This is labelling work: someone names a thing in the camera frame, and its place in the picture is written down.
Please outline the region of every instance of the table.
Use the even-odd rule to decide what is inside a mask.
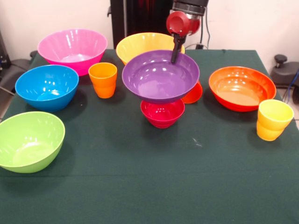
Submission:
[[[200,67],[202,99],[187,105],[171,128],[153,127],[140,100],[122,84],[114,50],[102,61],[118,67],[115,95],[96,96],[88,76],[74,99],[55,112],[64,144],[43,171],[0,169],[1,223],[19,224],[297,224],[299,138],[295,122],[266,142],[257,112],[221,106],[208,77],[230,65],[266,70],[255,51],[188,50]],[[37,55],[32,67],[46,64]],[[5,119],[32,111],[16,96]]]

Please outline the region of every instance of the pink bowl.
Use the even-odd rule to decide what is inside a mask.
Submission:
[[[70,67],[83,76],[101,60],[107,45],[106,37],[96,31],[68,29],[45,37],[37,51],[50,64]]]
[[[183,115],[185,104],[181,99],[167,104],[152,104],[143,100],[140,108],[153,126],[168,128]]]

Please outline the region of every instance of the plastic bowl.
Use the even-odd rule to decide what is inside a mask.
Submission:
[[[185,95],[182,100],[184,104],[193,104],[201,98],[203,93],[202,86],[200,84],[200,81],[197,81],[196,85],[193,87],[193,89],[190,90],[190,92]]]
[[[25,72],[15,90],[28,104],[42,111],[65,108],[75,95],[79,76],[61,65],[45,65]]]
[[[116,54],[126,65],[131,59],[152,50],[173,50],[173,37],[160,33],[138,33],[127,36],[116,46]]]
[[[62,146],[63,122],[46,112],[26,112],[0,123],[0,166],[17,173],[46,168]]]
[[[133,58],[122,71],[125,86],[150,103],[181,99],[196,85],[199,68],[192,58],[181,53],[172,64],[171,55],[170,50],[155,50]]]
[[[269,77],[244,67],[215,71],[209,78],[209,85],[219,103],[237,112],[257,110],[260,102],[276,95],[276,87]]]
[[[151,104],[142,101],[140,108],[146,119],[157,128],[168,128],[184,113],[185,104],[179,99],[168,104]]]
[[[107,45],[106,37],[96,31],[68,29],[45,37],[37,51],[50,64],[65,65],[83,76],[101,60]]]

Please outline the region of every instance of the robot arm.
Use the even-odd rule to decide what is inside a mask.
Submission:
[[[174,37],[172,63],[175,63],[186,36],[199,29],[200,17],[205,14],[208,2],[209,0],[173,0],[172,10],[166,21],[167,30]]]

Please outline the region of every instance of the purple bowl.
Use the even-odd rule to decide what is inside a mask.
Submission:
[[[199,79],[196,62],[178,54],[170,62],[171,50],[154,50],[133,58],[122,71],[125,86],[140,99],[150,103],[170,103],[185,96]]]

